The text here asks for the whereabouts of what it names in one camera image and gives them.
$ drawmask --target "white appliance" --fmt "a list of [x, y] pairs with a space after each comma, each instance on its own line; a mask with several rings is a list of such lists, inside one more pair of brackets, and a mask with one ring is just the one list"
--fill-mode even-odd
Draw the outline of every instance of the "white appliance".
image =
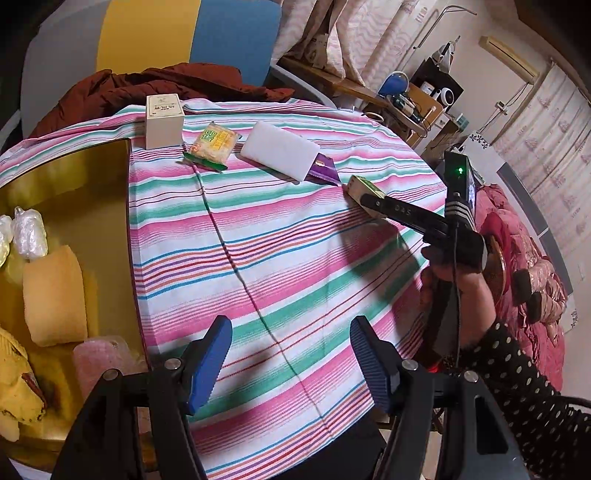
[[517, 55], [512, 48], [495, 37], [481, 37], [479, 44], [513, 70], [523, 81], [533, 85], [540, 75], [540, 72]]

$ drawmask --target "person's hand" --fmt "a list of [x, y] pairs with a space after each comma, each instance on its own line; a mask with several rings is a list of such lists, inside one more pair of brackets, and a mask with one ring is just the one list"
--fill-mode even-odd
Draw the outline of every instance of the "person's hand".
[[[441, 263], [441, 251], [435, 247], [425, 247], [421, 251], [430, 261], [430, 265], [421, 272], [421, 306], [427, 308], [433, 301], [434, 279], [452, 281], [452, 266]], [[478, 343], [496, 319], [495, 302], [491, 290], [481, 273], [469, 267], [458, 265], [456, 268], [457, 287], [460, 290], [460, 346], [465, 348]]]

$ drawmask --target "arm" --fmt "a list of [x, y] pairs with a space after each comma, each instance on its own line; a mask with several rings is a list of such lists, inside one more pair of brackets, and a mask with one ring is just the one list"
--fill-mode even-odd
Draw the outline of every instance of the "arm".
[[[433, 278], [451, 280], [451, 268], [437, 263], [421, 273], [421, 303], [429, 304]], [[543, 478], [585, 478], [591, 446], [591, 414], [557, 401], [558, 392], [520, 350], [505, 325], [496, 320], [492, 294], [481, 274], [458, 265], [462, 329], [460, 364], [484, 378], [519, 444], [528, 468]]]
[[460, 359], [481, 375], [515, 436], [527, 467], [543, 478], [583, 478], [591, 415], [557, 400], [559, 393], [501, 322]]

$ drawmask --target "small cardboard box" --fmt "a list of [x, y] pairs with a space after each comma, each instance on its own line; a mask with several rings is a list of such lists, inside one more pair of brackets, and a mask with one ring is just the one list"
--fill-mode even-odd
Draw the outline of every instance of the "small cardboard box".
[[146, 98], [146, 150], [183, 144], [184, 112], [176, 93]]
[[[370, 193], [372, 195], [378, 196], [380, 198], [384, 198], [384, 192], [376, 187], [373, 183], [371, 183], [368, 179], [359, 177], [357, 175], [353, 175], [349, 183], [347, 184], [347, 193], [349, 196], [355, 200], [359, 205], [361, 205], [361, 197], [364, 193]], [[375, 210], [361, 207], [363, 210], [367, 212], [370, 217], [373, 218], [386, 218], [385, 215], [376, 212]]]

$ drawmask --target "yellow container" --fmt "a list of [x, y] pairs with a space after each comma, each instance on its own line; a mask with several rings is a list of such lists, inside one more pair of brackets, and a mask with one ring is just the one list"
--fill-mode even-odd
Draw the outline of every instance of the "yellow container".
[[[145, 357], [134, 294], [128, 236], [128, 167], [131, 145], [117, 140], [80, 150], [36, 167], [0, 188], [0, 215], [14, 207], [38, 210], [49, 251], [70, 245], [78, 257], [85, 290], [89, 337], [119, 335], [132, 353]], [[21, 437], [0, 449], [25, 465], [51, 472], [82, 407], [72, 350], [76, 343], [39, 347], [24, 319], [22, 267], [11, 249], [0, 268], [0, 326], [27, 350], [48, 402], [35, 426], [20, 425]], [[151, 462], [150, 449], [144, 459]]]

